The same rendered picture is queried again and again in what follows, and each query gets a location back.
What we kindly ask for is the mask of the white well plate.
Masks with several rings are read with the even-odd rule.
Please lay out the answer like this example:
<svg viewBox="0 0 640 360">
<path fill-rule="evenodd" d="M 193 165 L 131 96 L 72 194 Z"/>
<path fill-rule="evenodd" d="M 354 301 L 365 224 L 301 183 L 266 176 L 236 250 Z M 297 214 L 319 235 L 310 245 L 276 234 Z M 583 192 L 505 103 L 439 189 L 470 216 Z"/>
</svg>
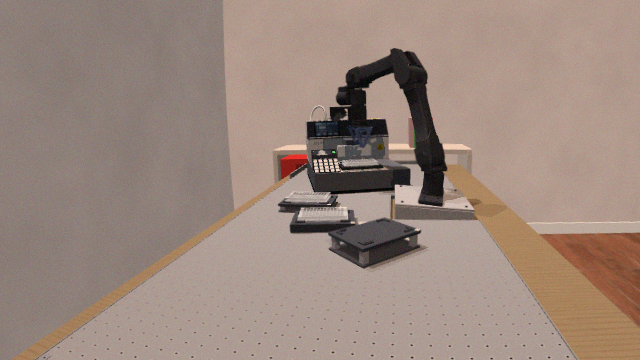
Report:
<svg viewBox="0 0 640 360">
<path fill-rule="evenodd" d="M 340 222 L 348 219 L 347 207 L 301 208 L 297 220 L 305 222 Z"/>
<path fill-rule="evenodd" d="M 379 162 L 375 159 L 342 160 L 342 165 L 345 167 L 363 167 L 379 165 Z"/>
<path fill-rule="evenodd" d="M 292 192 L 285 201 L 291 203 L 319 203 L 327 202 L 331 198 L 331 192 Z"/>
</svg>

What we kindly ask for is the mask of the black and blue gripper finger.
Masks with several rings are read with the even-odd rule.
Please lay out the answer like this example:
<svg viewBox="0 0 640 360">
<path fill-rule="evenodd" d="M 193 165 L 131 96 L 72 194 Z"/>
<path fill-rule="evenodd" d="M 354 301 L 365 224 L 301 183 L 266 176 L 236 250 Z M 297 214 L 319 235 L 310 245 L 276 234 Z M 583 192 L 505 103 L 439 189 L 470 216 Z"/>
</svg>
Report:
<svg viewBox="0 0 640 360">
<path fill-rule="evenodd" d="M 364 147 L 365 147 L 365 145 L 366 145 L 366 143 L 367 143 L 367 140 L 368 140 L 368 138 L 369 138 L 369 136 L 370 136 L 370 134 L 371 134 L 372 129 L 373 129 L 373 127 L 353 128 L 353 130 L 354 130 L 354 132 L 355 132 L 355 135 L 356 135 L 356 137 L 357 137 L 357 140 L 358 140 L 359 145 L 360 145 L 360 147 L 361 147 L 361 148 L 364 148 Z M 360 136 L 359 136 L 359 133 L 358 133 L 359 131 L 368 131 L 368 132 L 367 132 L 367 134 L 366 134 L 366 137 L 365 137 L 364 143 L 362 143 L 362 141 L 361 141 L 361 139 L 360 139 Z"/>
<path fill-rule="evenodd" d="M 352 132 L 353 128 L 352 128 L 351 126 L 347 126 L 347 128 L 348 128 L 348 130 L 349 130 L 349 132 L 350 132 L 350 134 L 351 134 L 351 137 L 352 137 L 352 139 L 353 139 L 353 141 L 354 141 L 355 145 L 359 145 L 359 142 L 358 142 L 358 141 L 356 141 L 355 136 L 354 136 L 354 134 L 353 134 L 353 132 Z M 360 132 L 360 137 L 361 137 L 361 138 L 362 138 L 362 135 L 363 135 L 363 132 Z"/>
</svg>

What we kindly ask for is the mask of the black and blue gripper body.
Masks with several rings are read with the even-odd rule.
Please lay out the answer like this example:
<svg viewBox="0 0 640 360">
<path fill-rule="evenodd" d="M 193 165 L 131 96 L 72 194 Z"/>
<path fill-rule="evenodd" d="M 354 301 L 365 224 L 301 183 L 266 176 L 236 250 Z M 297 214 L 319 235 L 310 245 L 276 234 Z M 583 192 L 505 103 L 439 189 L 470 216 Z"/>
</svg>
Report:
<svg viewBox="0 0 640 360">
<path fill-rule="evenodd" d="M 359 105 L 360 106 L 360 111 L 361 111 L 361 120 L 348 120 L 348 123 L 350 123 L 351 127 L 353 128 L 363 128 L 363 127 L 367 127 L 368 124 L 365 123 L 371 123 L 371 120 L 367 119 L 367 110 L 366 110 L 366 105 Z M 351 121 L 351 122 L 349 122 Z M 363 122 L 365 121 L 365 122 Z M 358 126 L 359 125 L 359 126 Z"/>
</svg>

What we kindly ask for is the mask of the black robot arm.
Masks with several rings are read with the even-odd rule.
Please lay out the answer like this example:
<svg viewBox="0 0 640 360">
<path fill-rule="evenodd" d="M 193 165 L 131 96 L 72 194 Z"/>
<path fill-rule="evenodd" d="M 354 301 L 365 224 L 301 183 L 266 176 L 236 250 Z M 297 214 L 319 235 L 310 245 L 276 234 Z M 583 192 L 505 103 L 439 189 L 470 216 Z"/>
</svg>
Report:
<svg viewBox="0 0 640 360">
<path fill-rule="evenodd" d="M 361 120 L 359 105 L 366 104 L 366 91 L 357 88 L 369 88 L 372 81 L 394 73 L 395 81 L 399 84 L 399 88 L 403 89 L 408 101 L 416 137 L 415 157 L 421 171 L 424 172 L 423 189 L 418 203 L 442 206 L 443 172 L 447 171 L 447 166 L 443 145 L 436 134 L 428 103 L 427 72 L 414 52 L 403 52 L 396 48 L 391 49 L 390 52 L 390 55 L 380 60 L 354 67 L 346 73 L 347 87 L 338 88 L 336 101 L 341 106 L 356 106 L 330 107 L 330 119 L 336 123 L 347 116 L 345 109 L 348 109 L 348 120 Z M 408 64 L 411 65 L 408 66 Z"/>
</svg>

